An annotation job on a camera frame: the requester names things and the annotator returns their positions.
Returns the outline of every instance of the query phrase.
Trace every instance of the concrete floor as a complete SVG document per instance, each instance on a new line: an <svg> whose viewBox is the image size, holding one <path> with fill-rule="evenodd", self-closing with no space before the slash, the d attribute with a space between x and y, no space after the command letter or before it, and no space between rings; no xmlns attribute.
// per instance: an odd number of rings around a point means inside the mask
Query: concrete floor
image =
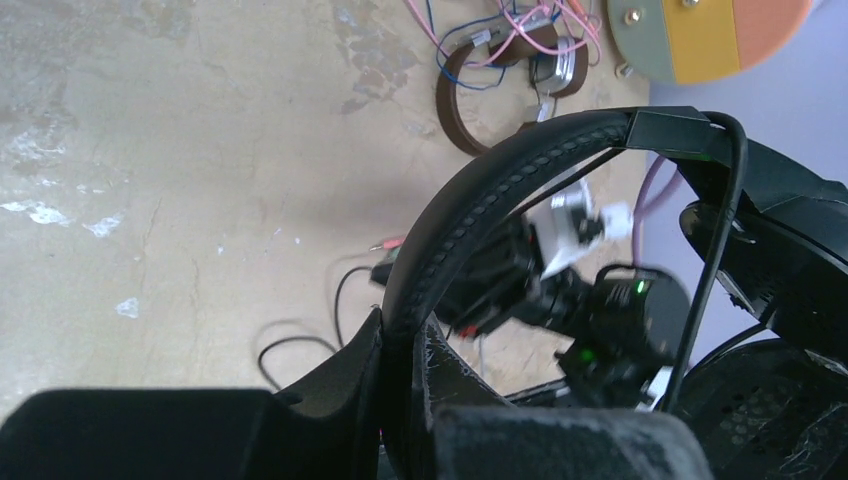
<svg viewBox="0 0 848 480"><path fill-rule="evenodd" d="M437 1L437 26L490 7ZM0 418L50 387L261 386L262 345L332 338L331 290L379 258L351 256L469 160L436 122L433 50L400 1L0 0ZM614 63L559 112L646 103ZM463 96L481 138L535 102L525 77ZM635 197L630 160L593 175L601 202ZM352 282L347 336L380 298ZM553 378L559 343L504 329L487 379ZM288 384L324 357L268 364Z"/></svg>

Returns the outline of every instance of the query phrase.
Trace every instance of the yellow panel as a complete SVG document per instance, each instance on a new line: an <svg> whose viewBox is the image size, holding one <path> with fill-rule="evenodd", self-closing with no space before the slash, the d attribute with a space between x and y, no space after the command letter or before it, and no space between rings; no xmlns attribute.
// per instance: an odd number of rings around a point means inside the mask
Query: yellow panel
<svg viewBox="0 0 848 480"><path fill-rule="evenodd" d="M739 71L733 0L663 0L677 83L715 80Z"/></svg>

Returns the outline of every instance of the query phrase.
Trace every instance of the perforated ear cup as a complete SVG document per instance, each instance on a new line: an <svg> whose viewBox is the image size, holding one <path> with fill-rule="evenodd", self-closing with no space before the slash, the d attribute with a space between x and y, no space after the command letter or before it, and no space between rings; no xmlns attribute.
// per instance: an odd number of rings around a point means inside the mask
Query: perforated ear cup
<svg viewBox="0 0 848 480"><path fill-rule="evenodd" d="M629 116L594 111L524 130L478 157L436 195L409 231L383 297L384 348L407 349L475 246L545 182L609 147Z"/></svg>

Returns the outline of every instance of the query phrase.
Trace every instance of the black device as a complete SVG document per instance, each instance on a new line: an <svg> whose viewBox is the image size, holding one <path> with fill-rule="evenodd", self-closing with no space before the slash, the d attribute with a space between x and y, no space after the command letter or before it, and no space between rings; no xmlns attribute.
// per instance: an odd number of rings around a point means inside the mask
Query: black device
<svg viewBox="0 0 848 480"><path fill-rule="evenodd" d="M669 158L698 196L681 215L705 260L691 308L661 269L532 281L538 259L520 217L542 200L526 197L624 149ZM725 115L651 107L558 117L442 189L392 263L382 306L294 384L274 394L40 393L0 429L0 478L371 479L380 458L402 479L843 478L846 219L844 185L748 141ZM728 343L686 373L716 273L734 304L780 338ZM438 312L468 335L507 318L573 335L564 379L499 395L447 345ZM631 405L669 363L668 413L581 408ZM554 408L515 408L540 404Z"/></svg>

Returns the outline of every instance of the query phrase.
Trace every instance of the green panel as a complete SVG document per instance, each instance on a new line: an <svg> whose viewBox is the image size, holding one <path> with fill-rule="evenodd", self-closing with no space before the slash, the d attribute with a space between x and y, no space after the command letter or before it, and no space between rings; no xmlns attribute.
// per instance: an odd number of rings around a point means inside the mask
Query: green panel
<svg viewBox="0 0 848 480"><path fill-rule="evenodd" d="M641 18L628 25L624 18L631 9L638 10ZM662 0L608 0L607 12L616 46L627 63L652 80L676 83Z"/></svg>

